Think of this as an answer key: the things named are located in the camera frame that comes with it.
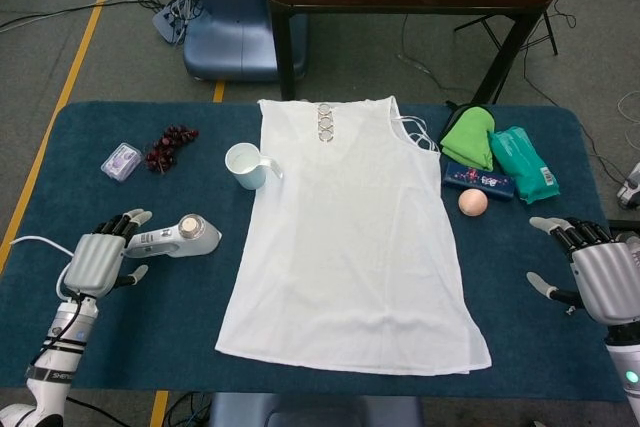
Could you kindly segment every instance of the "yellow floor line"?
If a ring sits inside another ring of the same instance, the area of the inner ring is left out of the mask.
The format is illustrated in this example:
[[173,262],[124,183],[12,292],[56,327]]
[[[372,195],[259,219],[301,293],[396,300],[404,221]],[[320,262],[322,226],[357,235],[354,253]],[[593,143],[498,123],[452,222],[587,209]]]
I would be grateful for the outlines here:
[[213,101],[222,102],[223,97],[224,97],[224,80],[218,80],[216,82],[215,89],[213,89]]
[[162,427],[164,413],[167,410],[167,402],[169,400],[169,392],[159,390],[156,392],[156,398],[153,401],[153,409],[151,410],[151,420],[149,427]]
[[[104,2],[104,0],[96,0],[96,3],[99,2]],[[47,142],[49,141],[49,135],[51,134],[53,123],[55,122],[58,113],[65,105],[67,105],[67,102],[69,101],[71,91],[73,90],[73,85],[76,82],[76,78],[78,77],[78,72],[80,71],[80,67],[82,66],[84,56],[86,55],[87,49],[89,48],[89,43],[91,42],[91,37],[93,36],[93,33],[96,29],[96,24],[98,23],[98,18],[100,17],[101,11],[102,7],[94,7],[91,11],[91,17],[89,17],[87,28],[84,31],[84,35],[82,36],[82,40],[80,41],[80,46],[78,47],[76,56],[73,59],[73,63],[71,64],[71,69],[69,70],[69,74],[67,75],[67,80],[64,83],[64,87],[62,88],[60,97],[58,97],[58,102],[56,103],[55,110],[53,111],[53,116],[49,121],[49,125],[42,139],[42,143],[40,144],[40,148],[38,149],[36,158],[33,161],[33,165],[31,166],[31,171],[29,172],[29,176],[27,177],[24,187],[22,188],[22,193],[20,194],[20,198],[18,199],[16,208],[13,211],[11,220],[9,221],[7,231],[4,234],[2,245],[0,245],[0,274],[4,270],[4,265],[7,262],[7,257],[9,256],[9,243],[15,238],[15,235],[18,232],[20,222],[22,222],[22,216],[24,215],[24,211],[26,210],[29,199],[31,198],[33,186],[36,183],[36,178],[38,177],[38,172],[40,171],[40,166],[42,165],[44,151],[47,148]]]

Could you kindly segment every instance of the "bunch of grapes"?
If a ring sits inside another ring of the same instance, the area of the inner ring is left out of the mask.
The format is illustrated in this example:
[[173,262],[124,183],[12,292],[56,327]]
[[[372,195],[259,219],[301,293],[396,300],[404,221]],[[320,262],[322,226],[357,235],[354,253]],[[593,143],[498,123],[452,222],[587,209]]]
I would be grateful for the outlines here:
[[164,174],[173,165],[176,165],[176,150],[193,142],[198,134],[197,130],[190,130],[184,125],[180,127],[169,126],[160,140],[153,143],[153,148],[147,154],[147,168]]

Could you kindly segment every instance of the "green cloth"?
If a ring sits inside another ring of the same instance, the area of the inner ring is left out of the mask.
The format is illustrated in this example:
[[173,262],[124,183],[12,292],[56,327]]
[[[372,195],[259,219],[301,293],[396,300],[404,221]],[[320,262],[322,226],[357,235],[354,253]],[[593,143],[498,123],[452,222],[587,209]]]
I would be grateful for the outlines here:
[[482,107],[468,108],[442,139],[442,153],[475,169],[493,170],[489,133],[496,122]]

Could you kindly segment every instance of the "teal package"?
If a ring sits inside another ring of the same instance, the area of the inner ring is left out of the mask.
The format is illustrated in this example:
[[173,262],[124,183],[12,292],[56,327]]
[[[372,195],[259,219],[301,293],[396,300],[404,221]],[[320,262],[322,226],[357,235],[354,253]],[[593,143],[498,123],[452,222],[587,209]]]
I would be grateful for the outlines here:
[[516,181],[518,195],[527,204],[560,195],[555,175],[537,154],[522,127],[510,127],[490,135],[493,155],[507,175]]

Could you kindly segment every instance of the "mug handle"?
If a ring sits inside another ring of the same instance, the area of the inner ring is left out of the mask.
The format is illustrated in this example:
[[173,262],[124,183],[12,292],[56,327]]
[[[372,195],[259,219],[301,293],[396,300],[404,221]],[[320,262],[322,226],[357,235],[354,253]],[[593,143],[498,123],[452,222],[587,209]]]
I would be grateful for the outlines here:
[[282,172],[282,169],[280,168],[278,163],[275,160],[273,160],[271,157],[262,157],[260,159],[260,165],[269,167],[279,179],[282,179],[284,177],[284,173]]

